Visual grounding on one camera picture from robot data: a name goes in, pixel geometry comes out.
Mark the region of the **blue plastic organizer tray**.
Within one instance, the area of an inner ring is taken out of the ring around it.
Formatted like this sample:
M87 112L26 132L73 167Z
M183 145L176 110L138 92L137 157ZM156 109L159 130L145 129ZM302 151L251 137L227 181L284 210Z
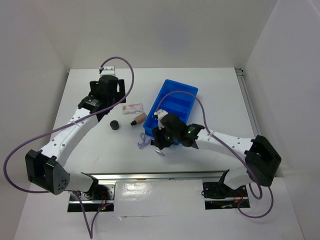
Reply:
M171 92L182 91L188 92L194 96L198 93L198 88L187 85L178 81L166 79L147 115L147 118L143 124L144 133L147 136L152 137L152 130L158 126L158 120L153 118L154 112L156 111L160 101L165 95ZM195 98L186 93L173 93L167 96L160 104L159 109L165 110L168 113L174 113L186 123L191 114Z

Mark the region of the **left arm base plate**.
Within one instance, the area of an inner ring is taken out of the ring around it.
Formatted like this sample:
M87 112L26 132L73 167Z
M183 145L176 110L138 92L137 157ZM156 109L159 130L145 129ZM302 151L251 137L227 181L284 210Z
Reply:
M89 196L83 192L77 192L78 197L81 199L84 210L86 212L97 212L100 209L101 212L113 212L114 211L114 198L116 183L114 181L105 181L102 183L104 188L95 196ZM80 201L74 193L70 193L69 202L67 207L68 213L80 213L82 208Z

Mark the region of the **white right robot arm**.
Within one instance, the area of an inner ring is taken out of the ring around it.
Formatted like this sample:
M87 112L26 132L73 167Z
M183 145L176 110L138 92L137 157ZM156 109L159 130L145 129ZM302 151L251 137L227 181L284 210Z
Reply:
M218 190L223 196L230 196L244 185L256 183L259 194L262 187L270 187L278 171L282 158L269 140L257 135L242 138L210 130L206 125L187 125L174 113L162 109L154 113L157 126L152 129L152 145L162 150L178 143L186 148L209 150L239 160L241 167L226 170L218 182Z

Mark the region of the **pink sachet packet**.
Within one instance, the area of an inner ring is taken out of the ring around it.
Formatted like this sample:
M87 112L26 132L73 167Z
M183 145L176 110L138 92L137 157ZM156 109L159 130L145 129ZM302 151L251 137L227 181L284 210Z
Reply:
M123 115L140 114L143 112L144 109L142 103L127 104L122 106Z

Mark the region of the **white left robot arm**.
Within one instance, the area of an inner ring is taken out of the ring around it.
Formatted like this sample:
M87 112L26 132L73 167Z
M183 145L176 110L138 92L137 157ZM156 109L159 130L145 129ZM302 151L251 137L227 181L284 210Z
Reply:
M89 83L90 92L78 104L70 126L40 150L30 150L25 156L28 180L42 189L59 195L64 191L80 191L88 200L97 197L99 181L87 173L68 173L64 166L83 137L112 110L117 102L124 103L125 81L112 75L102 75Z

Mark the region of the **silver small tube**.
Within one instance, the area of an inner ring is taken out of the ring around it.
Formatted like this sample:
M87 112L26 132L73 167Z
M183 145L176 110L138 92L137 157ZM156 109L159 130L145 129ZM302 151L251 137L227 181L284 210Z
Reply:
M162 157L165 156L165 154L162 153L162 152L161 152L160 150L158 150L158 149L154 149L154 151L155 151L158 155L160 155L160 156L162 156Z

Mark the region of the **black round jar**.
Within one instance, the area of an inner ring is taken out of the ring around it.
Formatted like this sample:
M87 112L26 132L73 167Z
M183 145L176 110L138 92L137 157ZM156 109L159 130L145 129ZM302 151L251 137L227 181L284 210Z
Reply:
M116 130L118 130L120 128L120 124L119 124L119 122L117 120L112 120L110 122L110 127L111 127L112 130L116 131Z

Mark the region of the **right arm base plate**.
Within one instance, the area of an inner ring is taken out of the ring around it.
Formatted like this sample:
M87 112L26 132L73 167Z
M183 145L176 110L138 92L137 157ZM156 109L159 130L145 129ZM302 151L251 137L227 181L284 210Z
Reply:
M222 186L218 182L203 182L201 195L204 197L206 210L226 210L250 208L248 192L245 185L237 189Z

